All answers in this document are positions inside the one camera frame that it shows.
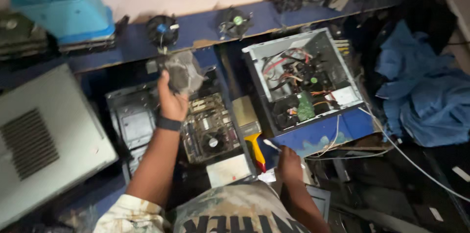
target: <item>hand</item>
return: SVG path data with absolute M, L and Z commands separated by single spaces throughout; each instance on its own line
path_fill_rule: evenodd
M 158 95 L 160 96 L 161 114 L 165 118 L 181 122 L 185 119 L 188 112 L 188 95 L 171 92 L 168 88 L 168 81 L 170 81 L 170 74 L 168 74 L 168 71 L 162 71 L 157 86 Z
M 297 153 L 287 146 L 281 147 L 281 158 L 279 159 L 279 169 L 281 177 L 285 184 L 302 182 L 304 176 L 300 165 L 300 157 Z

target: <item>cpu fan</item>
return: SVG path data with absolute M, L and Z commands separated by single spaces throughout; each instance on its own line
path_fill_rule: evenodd
M 178 40 L 179 25 L 174 17 L 157 15 L 147 22 L 146 29 L 148 38 L 158 48 L 174 45 Z
M 221 13 L 221 23 L 219 24 L 220 33 L 225 39 L 225 35 L 230 38 L 242 39 L 248 29 L 253 26 L 250 22 L 251 15 L 246 15 L 239 9 L 230 7 Z

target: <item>blue cloth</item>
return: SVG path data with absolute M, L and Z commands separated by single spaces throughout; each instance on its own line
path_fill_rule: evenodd
M 453 56 L 436 56 L 427 34 L 412 34 L 400 21 L 382 44 L 376 71 L 390 82 L 376 96 L 394 134 L 402 127 L 426 147 L 467 142 L 470 129 L 470 76 L 449 68 Z

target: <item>metal panel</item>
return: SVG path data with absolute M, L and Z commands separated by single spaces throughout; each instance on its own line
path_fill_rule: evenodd
M 0 127 L 20 180 L 59 159 L 59 154 L 38 109 L 31 110 Z

